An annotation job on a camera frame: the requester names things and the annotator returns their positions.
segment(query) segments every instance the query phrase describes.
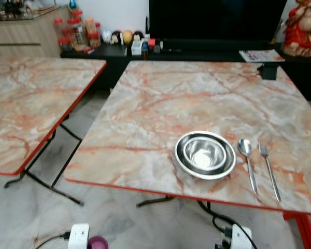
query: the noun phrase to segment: floor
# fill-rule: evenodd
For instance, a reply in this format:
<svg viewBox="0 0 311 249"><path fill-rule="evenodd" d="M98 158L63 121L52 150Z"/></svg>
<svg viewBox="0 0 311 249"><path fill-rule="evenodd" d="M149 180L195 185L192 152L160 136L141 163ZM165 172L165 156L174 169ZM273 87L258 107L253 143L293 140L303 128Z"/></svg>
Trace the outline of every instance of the floor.
<svg viewBox="0 0 311 249"><path fill-rule="evenodd" d="M65 124L83 137L106 101L107 92L88 92ZM51 183L77 141L58 128L55 140L31 169ZM25 177L4 189L10 178L0 176L0 249L32 249L47 238L70 230L75 223L89 223L90 237L103 236L110 249L173 248L210 249L221 243L221 234L211 217L195 201L174 199L146 206L136 203L155 195L78 185L61 178L57 188L84 201L80 207ZM295 222L285 222L281 213L213 204L252 230L259 249L303 248ZM42 249L66 249L67 241L57 239Z"/></svg>

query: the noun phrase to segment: black metal table leg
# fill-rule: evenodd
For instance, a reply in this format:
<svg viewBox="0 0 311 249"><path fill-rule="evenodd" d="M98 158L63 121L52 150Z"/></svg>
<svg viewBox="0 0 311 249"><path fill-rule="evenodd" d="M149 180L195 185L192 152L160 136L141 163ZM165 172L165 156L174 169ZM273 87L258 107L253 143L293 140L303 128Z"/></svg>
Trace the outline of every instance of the black metal table leg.
<svg viewBox="0 0 311 249"><path fill-rule="evenodd" d="M64 119L63 119L63 121L62 122L64 122L64 121L66 121L66 120L68 120L70 118L70 114L68 114Z"/></svg>
<svg viewBox="0 0 311 249"><path fill-rule="evenodd" d="M60 126L69 134L71 135L72 137L74 137L75 139L77 139L79 142L78 144L76 145L74 151L71 153L71 155L69 156L68 160L66 161L66 163L64 164L64 166L62 167L62 169L60 170L59 174L56 176L54 182L52 183L52 185L49 185L47 183L44 183L42 180L40 180L37 176L35 176L34 174L30 173L29 172L29 169L32 167L32 165L37 161L37 159L42 155L42 153L45 151L45 149L48 147L48 145L52 142L52 140L55 138L55 131L53 132L53 135L51 138L49 138L47 140L47 143L46 145L40 150L40 152L37 154L37 156L32 160L32 162L30 163L30 165L22 171L22 173L20 174L20 177L18 179L14 179L14 180L11 180L9 182L7 182L5 184L5 188L8 188L10 184L12 183L16 183L16 182L19 182L20 180L22 180L24 178L25 175L27 175L28 177L30 177L32 180L34 180L35 182L41 184L43 187L47 188L48 190L51 190L55 193L57 193L58 195L61 195L63 197L66 197L68 199L70 199L71 201L83 206L84 203L80 200L77 200L76 198L72 197L71 195L67 194L67 193L64 193L60 190L57 190L54 188L55 184L58 182L59 178L61 177L63 171L66 169L66 167L68 166L70 160L72 159L73 155L75 154L76 150L78 149L79 145L81 144L82 142L82 139L77 136L76 134L74 134L70 129L68 129L65 125L63 124L60 124Z"/></svg>
<svg viewBox="0 0 311 249"><path fill-rule="evenodd" d="M59 172L59 174L57 175L57 177L55 178L54 182L52 183L52 187L55 186L55 184L58 182L60 176L62 175L63 171L66 169L66 167L68 166L70 160L73 158L75 152L77 151L79 145L81 144L82 140L78 142L78 144L76 145L74 151L71 153L71 155L69 156L68 160L66 161L66 163L64 164L64 166L62 167L61 171Z"/></svg>
<svg viewBox="0 0 311 249"><path fill-rule="evenodd" d="M44 183L42 180L40 180L40 179L39 179L37 176L35 176L34 174L31 174L30 172L25 172L25 174L26 174L27 176L29 176L32 180L34 180L34 181L36 181L37 183L41 184L43 187L45 187L45 188L47 188L47 189L49 189L49 190L51 190L51 191L57 193L58 195L64 196L64 197L70 199L71 201L77 203L78 205L81 205L81 206L84 205L84 203L83 203L82 201L77 200L76 198L74 198L74 197L68 195L67 193L64 193L64 192L62 192L62 191L59 191L59 190L57 190L57 189L51 187L51 186L48 185L47 183Z"/></svg>
<svg viewBox="0 0 311 249"><path fill-rule="evenodd" d="M19 178L17 179L14 179L14 180L11 180L11 181L8 181L4 188L8 188L10 186L10 184L13 184L13 183L17 183L19 182L20 180L22 180L25 176L25 172L28 172L29 169L35 164L35 162L38 160L38 158L42 155L42 153L45 151L45 149L47 148L47 146L49 146L49 144L53 141L53 139L55 138L55 134L56 134L56 131L53 132L52 136L47 140L47 143L45 144L45 146L40 150L40 152L37 154L37 156L32 160L32 162L29 164L29 166L22 171L22 173L20 174Z"/></svg>
<svg viewBox="0 0 311 249"><path fill-rule="evenodd" d="M173 200L175 197L172 197L172 196L166 196L164 198L158 198L158 199L154 199L154 200L146 200L146 201L143 201L141 203L138 203L136 204L136 207L140 208L142 206L146 206L146 205L151 205L151 204L154 204L154 203L159 203L159 202L165 202L165 201L171 201Z"/></svg>

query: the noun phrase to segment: marble-pattern tabletop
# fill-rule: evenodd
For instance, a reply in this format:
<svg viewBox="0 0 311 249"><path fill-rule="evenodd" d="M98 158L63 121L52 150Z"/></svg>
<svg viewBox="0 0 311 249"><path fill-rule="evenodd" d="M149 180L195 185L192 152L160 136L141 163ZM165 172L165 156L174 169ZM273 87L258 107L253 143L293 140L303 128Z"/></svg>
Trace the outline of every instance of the marble-pattern tabletop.
<svg viewBox="0 0 311 249"><path fill-rule="evenodd" d="M262 80L258 64L130 62L64 172L72 182L311 214L311 107L279 67ZM195 178L173 161L177 140L206 130L236 149L227 177ZM252 143L259 195L237 142ZM282 197L277 202L258 142Z"/></svg>
<svg viewBox="0 0 311 249"><path fill-rule="evenodd" d="M106 66L100 60L0 58L0 174L17 175Z"/></svg>

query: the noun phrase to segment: fork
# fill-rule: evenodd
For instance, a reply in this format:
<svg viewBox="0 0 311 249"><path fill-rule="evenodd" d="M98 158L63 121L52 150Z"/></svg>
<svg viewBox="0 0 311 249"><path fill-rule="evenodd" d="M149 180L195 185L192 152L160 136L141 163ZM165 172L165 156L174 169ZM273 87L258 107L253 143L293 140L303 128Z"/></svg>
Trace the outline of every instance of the fork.
<svg viewBox="0 0 311 249"><path fill-rule="evenodd" d="M259 143L258 147L259 147L260 154L266 159L268 171L270 173L270 177L271 177L271 181L272 181L272 186L273 186L273 189L274 189L274 193L275 193L276 199L280 202L281 201L281 197L280 197L280 193L279 193L279 190L278 190L278 186L276 185L276 182L275 182L275 178L274 178L274 174L273 174L273 171L272 171L272 168L271 168L270 161L268 159L267 147L264 144L262 144L262 143Z"/></svg>

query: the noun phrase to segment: wooden cabinet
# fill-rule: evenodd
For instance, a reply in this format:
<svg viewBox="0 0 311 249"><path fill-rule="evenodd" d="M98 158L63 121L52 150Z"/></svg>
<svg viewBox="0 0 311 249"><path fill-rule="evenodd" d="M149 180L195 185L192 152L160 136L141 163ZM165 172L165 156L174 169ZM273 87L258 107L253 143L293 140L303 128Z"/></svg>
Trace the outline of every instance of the wooden cabinet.
<svg viewBox="0 0 311 249"><path fill-rule="evenodd" d="M55 18L69 18L67 6L32 20L0 21L0 57L60 57Z"/></svg>

